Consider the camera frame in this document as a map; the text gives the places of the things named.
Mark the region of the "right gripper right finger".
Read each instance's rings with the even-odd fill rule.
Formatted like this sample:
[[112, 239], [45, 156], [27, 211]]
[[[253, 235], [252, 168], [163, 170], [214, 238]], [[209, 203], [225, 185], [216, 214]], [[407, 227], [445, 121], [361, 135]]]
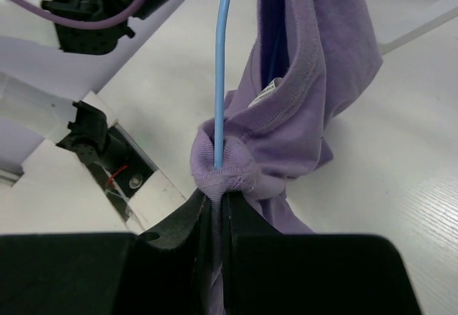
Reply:
[[240, 193], [223, 197], [223, 287], [227, 314], [279, 314], [282, 234]]

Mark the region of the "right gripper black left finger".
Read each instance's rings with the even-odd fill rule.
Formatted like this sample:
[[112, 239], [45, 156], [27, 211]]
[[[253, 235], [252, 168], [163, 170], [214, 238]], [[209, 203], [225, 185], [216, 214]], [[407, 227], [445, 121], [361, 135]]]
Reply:
[[147, 295], [163, 314], [208, 314], [211, 286], [211, 207], [199, 190], [140, 235], [154, 251], [146, 263]]

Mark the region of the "purple t shirt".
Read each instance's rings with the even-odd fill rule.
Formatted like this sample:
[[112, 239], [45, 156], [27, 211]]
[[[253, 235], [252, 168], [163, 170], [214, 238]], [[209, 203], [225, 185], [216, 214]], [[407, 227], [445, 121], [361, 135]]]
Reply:
[[257, 0], [258, 35], [237, 89], [224, 100], [223, 166], [214, 166], [214, 122], [190, 153], [197, 188], [212, 210], [208, 310], [223, 314], [221, 200], [240, 191], [275, 229], [304, 234], [286, 183], [333, 158], [329, 121], [354, 103], [382, 65], [366, 0]]

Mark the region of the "blue wire hanger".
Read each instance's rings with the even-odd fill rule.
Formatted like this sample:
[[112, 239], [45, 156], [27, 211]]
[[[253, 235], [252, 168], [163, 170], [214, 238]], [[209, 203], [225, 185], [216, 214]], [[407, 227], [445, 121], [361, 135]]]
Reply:
[[215, 102], [214, 102], [214, 166], [223, 167], [225, 38], [231, 0], [220, 0], [215, 30]]

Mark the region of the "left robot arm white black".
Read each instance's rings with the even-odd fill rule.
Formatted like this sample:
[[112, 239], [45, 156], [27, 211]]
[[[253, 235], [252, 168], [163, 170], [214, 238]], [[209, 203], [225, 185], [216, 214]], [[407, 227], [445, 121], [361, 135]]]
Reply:
[[100, 89], [184, 0], [1, 0], [1, 74], [56, 95]]

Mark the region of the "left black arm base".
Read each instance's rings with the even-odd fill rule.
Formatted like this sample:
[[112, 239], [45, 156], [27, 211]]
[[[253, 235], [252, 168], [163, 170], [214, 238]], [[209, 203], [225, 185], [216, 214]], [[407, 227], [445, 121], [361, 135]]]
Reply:
[[57, 147], [73, 152], [87, 168], [103, 170], [103, 191], [129, 200], [158, 171], [157, 166], [103, 111], [86, 102], [72, 102], [76, 118]]

